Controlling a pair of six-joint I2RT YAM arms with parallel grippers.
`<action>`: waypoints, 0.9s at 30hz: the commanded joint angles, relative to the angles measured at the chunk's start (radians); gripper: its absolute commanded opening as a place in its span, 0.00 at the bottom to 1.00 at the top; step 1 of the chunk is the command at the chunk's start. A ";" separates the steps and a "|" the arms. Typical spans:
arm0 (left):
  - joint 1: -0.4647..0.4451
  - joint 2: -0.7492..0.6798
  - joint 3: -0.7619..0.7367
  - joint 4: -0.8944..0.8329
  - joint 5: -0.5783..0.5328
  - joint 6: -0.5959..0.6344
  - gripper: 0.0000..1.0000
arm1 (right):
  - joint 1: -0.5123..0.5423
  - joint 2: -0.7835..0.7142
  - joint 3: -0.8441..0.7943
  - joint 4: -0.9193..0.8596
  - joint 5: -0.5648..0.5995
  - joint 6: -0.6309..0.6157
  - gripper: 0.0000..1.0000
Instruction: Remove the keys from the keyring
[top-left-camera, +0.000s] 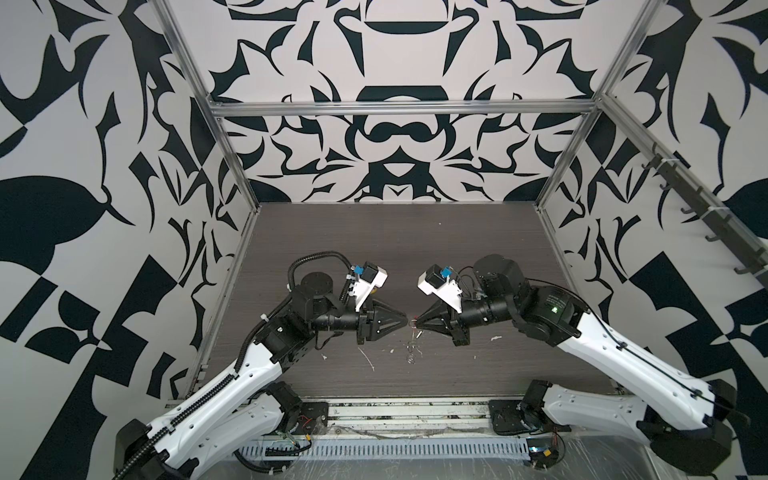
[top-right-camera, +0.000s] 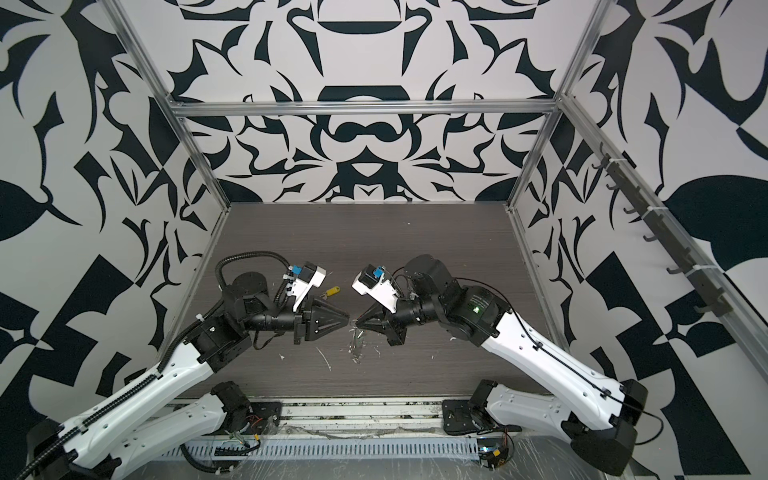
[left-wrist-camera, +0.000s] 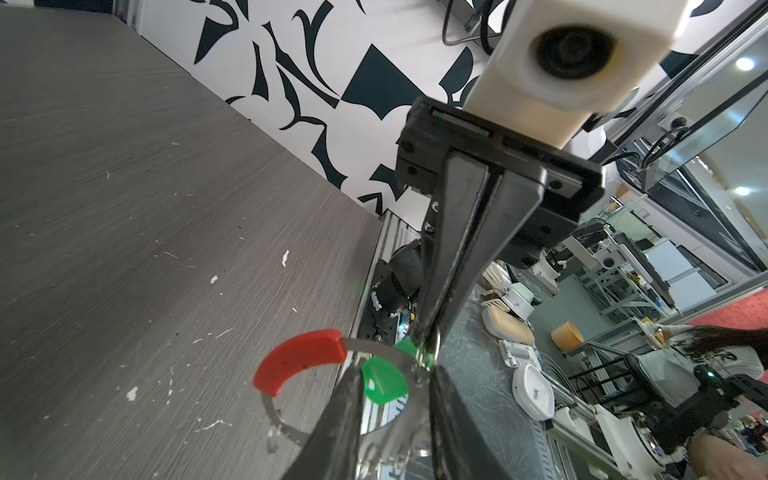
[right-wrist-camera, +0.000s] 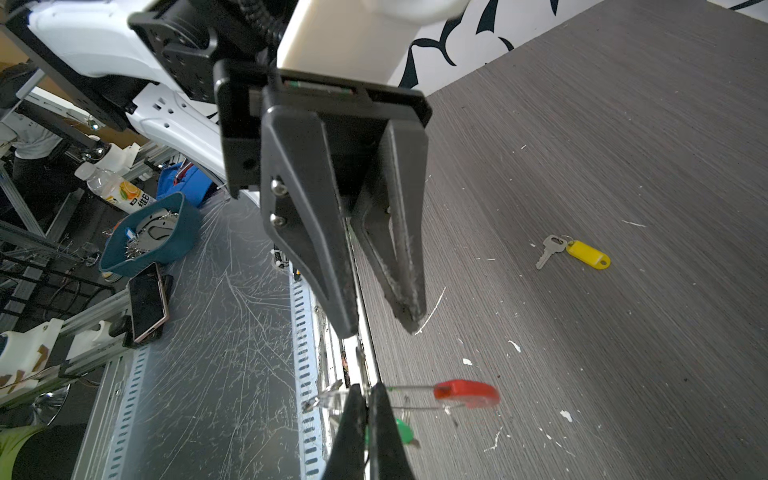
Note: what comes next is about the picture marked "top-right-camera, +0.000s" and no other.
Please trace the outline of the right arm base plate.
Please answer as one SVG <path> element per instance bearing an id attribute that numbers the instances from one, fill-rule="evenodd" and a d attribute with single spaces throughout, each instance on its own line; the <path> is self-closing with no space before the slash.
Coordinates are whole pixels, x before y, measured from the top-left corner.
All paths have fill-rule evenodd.
<path id="1" fill-rule="evenodd" d="M 520 433 L 518 425 L 501 425 L 489 414 L 473 406 L 469 400 L 446 399 L 441 402 L 442 429 L 447 435 L 486 435 L 491 433 Z"/>

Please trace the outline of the large wire keyring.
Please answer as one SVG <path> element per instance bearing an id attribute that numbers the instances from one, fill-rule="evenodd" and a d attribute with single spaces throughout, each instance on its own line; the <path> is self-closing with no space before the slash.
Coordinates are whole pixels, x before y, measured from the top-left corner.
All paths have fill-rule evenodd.
<path id="1" fill-rule="evenodd" d="M 348 344 L 348 355 L 354 364 L 359 364 L 363 357 L 363 350 L 365 348 L 365 334 L 364 330 L 354 327 L 351 330 L 352 338 Z"/>

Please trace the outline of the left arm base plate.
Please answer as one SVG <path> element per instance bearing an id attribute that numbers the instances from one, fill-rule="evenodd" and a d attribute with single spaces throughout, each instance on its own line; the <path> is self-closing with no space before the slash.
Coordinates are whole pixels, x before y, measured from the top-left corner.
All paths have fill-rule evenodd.
<path id="1" fill-rule="evenodd" d="M 276 433 L 281 426 L 282 408 L 280 401 L 252 402 L 239 433 L 246 436 Z"/>

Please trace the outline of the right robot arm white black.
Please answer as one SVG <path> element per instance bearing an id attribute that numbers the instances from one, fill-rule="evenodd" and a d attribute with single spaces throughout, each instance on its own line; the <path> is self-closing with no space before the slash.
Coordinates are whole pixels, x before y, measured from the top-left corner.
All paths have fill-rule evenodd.
<path id="1" fill-rule="evenodd" d="M 641 445 L 637 426 L 647 416 L 648 390 L 635 379 L 616 380 L 583 364 L 538 332 L 494 287 L 453 276 L 429 254 L 403 268 L 406 286 L 382 266 L 366 266 L 352 287 L 375 303 L 356 321 L 360 330 L 404 344 L 415 326 L 436 323 L 512 364 L 543 394 L 483 380 L 469 405 L 487 429 L 518 427 L 566 442 L 587 464 L 621 476 Z"/>

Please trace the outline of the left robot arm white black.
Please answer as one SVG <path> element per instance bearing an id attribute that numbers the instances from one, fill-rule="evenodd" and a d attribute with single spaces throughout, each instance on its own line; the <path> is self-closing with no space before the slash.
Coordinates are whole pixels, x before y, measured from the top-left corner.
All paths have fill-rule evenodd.
<path id="1" fill-rule="evenodd" d="M 155 414 L 256 348 L 262 332 L 291 333 L 301 343 L 346 327 L 347 312 L 310 292 L 323 279 L 317 272 L 309 282 L 287 280 L 294 301 L 283 305 L 270 298 L 258 272 L 222 283 L 220 299 L 172 341 L 156 365 L 87 411 L 62 423 L 46 419 L 31 429 L 29 460 L 18 478 L 121 479 L 192 439 L 248 428 L 251 402 L 232 381 L 161 418 Z"/>

